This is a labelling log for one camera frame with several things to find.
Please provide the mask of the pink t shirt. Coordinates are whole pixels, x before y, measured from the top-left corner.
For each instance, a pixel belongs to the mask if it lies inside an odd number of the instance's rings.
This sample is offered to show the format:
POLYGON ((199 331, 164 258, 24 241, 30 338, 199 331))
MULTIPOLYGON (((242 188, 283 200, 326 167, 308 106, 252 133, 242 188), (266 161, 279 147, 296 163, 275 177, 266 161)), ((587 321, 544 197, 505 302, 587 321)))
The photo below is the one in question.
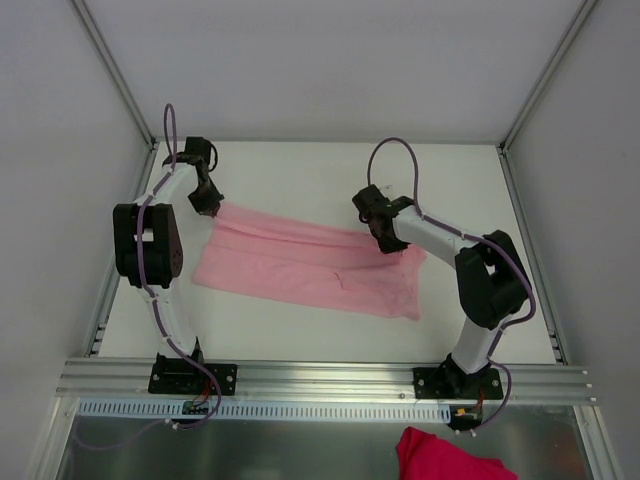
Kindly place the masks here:
POLYGON ((420 318, 423 250, 382 253, 369 234, 221 207, 195 284, 262 299, 384 318, 420 318))

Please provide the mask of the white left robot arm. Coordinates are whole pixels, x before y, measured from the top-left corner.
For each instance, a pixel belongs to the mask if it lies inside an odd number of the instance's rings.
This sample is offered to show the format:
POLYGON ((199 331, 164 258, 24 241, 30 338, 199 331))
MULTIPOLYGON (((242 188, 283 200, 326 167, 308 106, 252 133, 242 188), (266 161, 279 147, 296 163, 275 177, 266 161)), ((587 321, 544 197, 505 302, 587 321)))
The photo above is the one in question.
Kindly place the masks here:
POLYGON ((118 274, 137 289, 148 306, 159 336, 158 357, 178 362, 171 381, 185 393, 194 393, 206 380, 197 335, 182 306, 178 279, 184 253, 173 207, 179 188, 192 183, 187 195, 196 214, 215 217, 224 196, 211 179, 218 151, 204 137, 189 137, 184 149, 162 163, 160 179, 131 203, 112 213, 115 264, 118 274))

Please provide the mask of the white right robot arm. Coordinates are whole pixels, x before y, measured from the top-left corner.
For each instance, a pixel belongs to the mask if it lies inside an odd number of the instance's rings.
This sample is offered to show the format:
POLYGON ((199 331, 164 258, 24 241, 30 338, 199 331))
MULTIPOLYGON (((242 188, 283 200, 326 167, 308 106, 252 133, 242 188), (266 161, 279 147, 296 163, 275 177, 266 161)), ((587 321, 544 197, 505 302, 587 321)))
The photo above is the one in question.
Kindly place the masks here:
POLYGON ((454 271, 465 314, 459 340, 449 355, 454 366, 443 373, 445 389, 465 397, 479 385, 499 333, 514 321, 525 302, 535 306, 532 286, 511 237, 501 230, 477 236, 421 212, 401 196, 389 199, 371 184, 352 203, 385 254, 415 246, 444 261, 454 271))

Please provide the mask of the red t shirt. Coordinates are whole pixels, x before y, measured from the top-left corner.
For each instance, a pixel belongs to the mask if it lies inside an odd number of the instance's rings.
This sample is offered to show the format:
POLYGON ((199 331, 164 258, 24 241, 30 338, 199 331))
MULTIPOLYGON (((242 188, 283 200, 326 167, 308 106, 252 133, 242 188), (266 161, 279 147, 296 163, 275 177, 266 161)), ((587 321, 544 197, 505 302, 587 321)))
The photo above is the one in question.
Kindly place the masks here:
POLYGON ((407 427, 396 446, 399 478, 408 480, 517 479, 499 459, 473 456, 434 434, 407 427))

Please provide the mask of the aluminium front rail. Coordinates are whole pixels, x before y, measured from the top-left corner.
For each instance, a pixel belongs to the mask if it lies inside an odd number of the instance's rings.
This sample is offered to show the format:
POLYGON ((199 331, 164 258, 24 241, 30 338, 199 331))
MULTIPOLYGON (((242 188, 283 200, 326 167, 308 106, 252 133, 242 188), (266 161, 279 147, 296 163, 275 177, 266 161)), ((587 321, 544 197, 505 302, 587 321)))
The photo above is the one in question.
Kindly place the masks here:
MULTIPOLYGON (((65 362, 58 397, 149 395, 152 359, 90 357, 65 362)), ((427 386, 407 363, 336 363, 237 360, 238 400, 407 403, 427 386)), ((511 365, 512 382, 498 381, 511 404, 593 405, 597 394, 583 367, 511 365)))

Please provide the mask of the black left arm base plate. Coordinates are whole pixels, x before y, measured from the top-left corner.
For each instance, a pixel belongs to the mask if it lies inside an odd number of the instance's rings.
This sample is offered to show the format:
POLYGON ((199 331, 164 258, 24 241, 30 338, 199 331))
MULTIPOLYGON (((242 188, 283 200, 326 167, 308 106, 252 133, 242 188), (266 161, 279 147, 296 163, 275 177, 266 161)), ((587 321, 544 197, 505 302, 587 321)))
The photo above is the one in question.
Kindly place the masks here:
MULTIPOLYGON (((205 363, 203 365, 217 380, 222 396, 234 396, 238 366, 231 363, 205 363)), ((152 366, 147 391, 160 395, 203 395, 210 386, 212 393, 217 390, 209 376, 201 369, 191 366, 181 359, 159 357, 152 366)))

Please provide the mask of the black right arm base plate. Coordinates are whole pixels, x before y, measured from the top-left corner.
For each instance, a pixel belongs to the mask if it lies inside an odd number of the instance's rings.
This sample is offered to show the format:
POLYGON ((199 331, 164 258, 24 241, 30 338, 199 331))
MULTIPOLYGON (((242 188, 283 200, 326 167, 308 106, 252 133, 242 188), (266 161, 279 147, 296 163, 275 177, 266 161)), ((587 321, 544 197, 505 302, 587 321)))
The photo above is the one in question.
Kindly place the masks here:
POLYGON ((416 399, 434 400, 502 400, 504 390, 499 371, 486 368, 466 375, 453 368, 416 367, 412 369, 416 399))

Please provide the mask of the left aluminium frame post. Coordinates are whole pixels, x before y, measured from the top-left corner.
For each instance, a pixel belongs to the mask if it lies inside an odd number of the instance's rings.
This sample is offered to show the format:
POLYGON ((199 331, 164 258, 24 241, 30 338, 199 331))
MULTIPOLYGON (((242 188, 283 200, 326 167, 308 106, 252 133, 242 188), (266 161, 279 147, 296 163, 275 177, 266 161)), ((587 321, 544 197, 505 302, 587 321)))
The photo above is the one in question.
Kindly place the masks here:
POLYGON ((88 3, 85 0, 69 0, 68 4, 74 12, 74 15, 76 16, 87 39, 92 45, 99 62, 105 70, 105 73, 113 85, 118 97, 123 103, 127 114, 136 128, 136 131, 146 146, 153 147, 155 145, 156 138, 153 135, 138 103, 134 99, 128 82, 123 76, 122 71, 114 58, 88 3))

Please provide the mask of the aluminium frame post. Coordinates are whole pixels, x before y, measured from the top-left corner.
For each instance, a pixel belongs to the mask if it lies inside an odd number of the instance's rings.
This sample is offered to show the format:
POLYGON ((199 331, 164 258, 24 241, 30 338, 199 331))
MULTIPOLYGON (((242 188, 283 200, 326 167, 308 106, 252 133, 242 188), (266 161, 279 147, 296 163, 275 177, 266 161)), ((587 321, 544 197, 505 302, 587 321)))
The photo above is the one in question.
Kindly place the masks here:
POLYGON ((528 118, 541 101, 543 94, 550 86, 554 75, 559 70, 569 50, 575 44, 599 4, 599 0, 584 0, 579 2, 576 11, 573 13, 566 28, 554 46, 549 58, 544 63, 540 74, 534 81, 533 86, 518 110, 515 119, 508 128, 507 133, 498 143, 497 149, 500 154, 506 155, 508 153, 528 118))
POLYGON ((123 76, 122 71, 114 58, 88 3, 85 0, 69 0, 68 4, 74 12, 74 15, 76 16, 87 39, 92 45, 99 62, 105 70, 105 73, 113 85, 118 97, 123 103, 127 114, 136 128, 136 131, 146 146, 153 147, 155 145, 156 138, 153 135, 138 103, 134 99, 128 82, 123 76))

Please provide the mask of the right aluminium frame post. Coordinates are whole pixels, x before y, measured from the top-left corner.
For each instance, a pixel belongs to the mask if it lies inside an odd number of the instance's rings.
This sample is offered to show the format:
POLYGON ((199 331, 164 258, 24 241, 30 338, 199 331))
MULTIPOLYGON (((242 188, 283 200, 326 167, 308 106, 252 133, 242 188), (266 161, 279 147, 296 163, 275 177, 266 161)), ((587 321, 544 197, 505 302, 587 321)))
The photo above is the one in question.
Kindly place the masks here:
POLYGON ((599 4, 599 0, 584 0, 579 2, 576 11, 573 13, 566 28, 554 46, 549 58, 544 63, 540 74, 534 81, 533 86, 518 110, 515 119, 508 128, 507 133, 498 143, 497 149, 500 154, 506 155, 508 153, 528 118, 541 101, 543 94, 550 86, 554 75, 559 70, 569 50, 575 44, 599 4))

